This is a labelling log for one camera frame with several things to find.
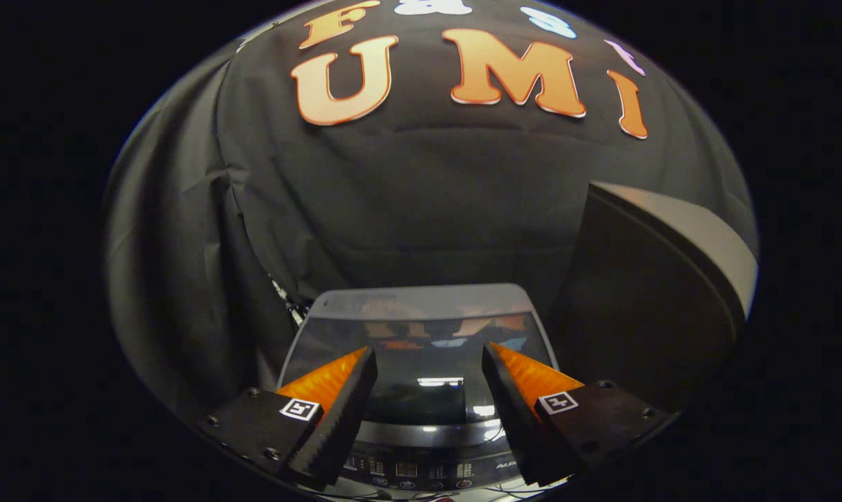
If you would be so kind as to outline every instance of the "control panel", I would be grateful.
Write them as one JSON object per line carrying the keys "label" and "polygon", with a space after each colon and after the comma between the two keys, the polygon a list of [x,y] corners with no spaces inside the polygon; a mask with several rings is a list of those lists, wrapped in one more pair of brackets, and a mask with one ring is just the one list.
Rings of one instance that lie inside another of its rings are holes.
{"label": "control panel", "polygon": [[491,453],[473,449],[480,450],[386,448],[357,442],[344,463],[341,476],[382,488],[417,492],[468,489],[520,477],[510,451],[502,449]]}

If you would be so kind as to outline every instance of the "orange letter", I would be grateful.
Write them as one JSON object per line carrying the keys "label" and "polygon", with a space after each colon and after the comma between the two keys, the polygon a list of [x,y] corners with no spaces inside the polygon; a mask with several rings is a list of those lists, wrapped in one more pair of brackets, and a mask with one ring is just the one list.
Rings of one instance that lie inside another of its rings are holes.
{"label": "orange letter", "polygon": [[452,90],[456,102],[494,105],[500,101],[501,92],[490,84],[491,70],[518,105],[529,99],[541,77],[542,92],[535,96],[539,108],[570,117],[585,116],[570,70],[573,55],[567,51],[533,42],[519,58],[491,33],[479,29],[447,29],[443,38],[459,47],[461,85]]}
{"label": "orange letter", "polygon": [[303,120],[316,125],[335,125],[369,114],[390,94],[390,47],[395,35],[372,38],[350,48],[362,64],[362,89],[350,98],[331,96],[328,67],[337,54],[328,53],[298,64],[291,70],[297,79],[297,108]]}
{"label": "orange letter", "polygon": [[303,26],[309,26],[309,38],[300,44],[301,49],[312,47],[328,40],[329,38],[337,37],[347,31],[353,29],[351,24],[341,24],[342,22],[357,22],[364,18],[365,10],[369,7],[380,6],[378,0],[367,0],[354,4],[353,6],[344,7],[343,9],[335,10],[333,13],[325,14],[324,16],[310,20],[310,22]]}
{"label": "orange letter", "polygon": [[641,118],[641,104],[638,102],[638,86],[628,77],[613,70],[607,70],[616,88],[619,89],[619,101],[622,103],[622,117],[619,118],[619,127],[626,134],[635,136],[637,139],[647,139],[647,128],[644,127],[644,120]]}

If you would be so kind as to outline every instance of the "white letter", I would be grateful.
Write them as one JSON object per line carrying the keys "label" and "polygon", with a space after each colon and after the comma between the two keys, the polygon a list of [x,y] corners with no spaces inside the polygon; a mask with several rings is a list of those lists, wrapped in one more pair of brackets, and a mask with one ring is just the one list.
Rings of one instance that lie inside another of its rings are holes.
{"label": "white letter", "polygon": [[545,31],[551,31],[567,38],[576,38],[576,32],[570,28],[567,22],[558,17],[530,7],[520,7],[520,12],[530,16],[530,21]]}
{"label": "white letter", "polygon": [[415,14],[466,14],[473,9],[466,7],[461,0],[399,0],[393,12],[404,16]]}

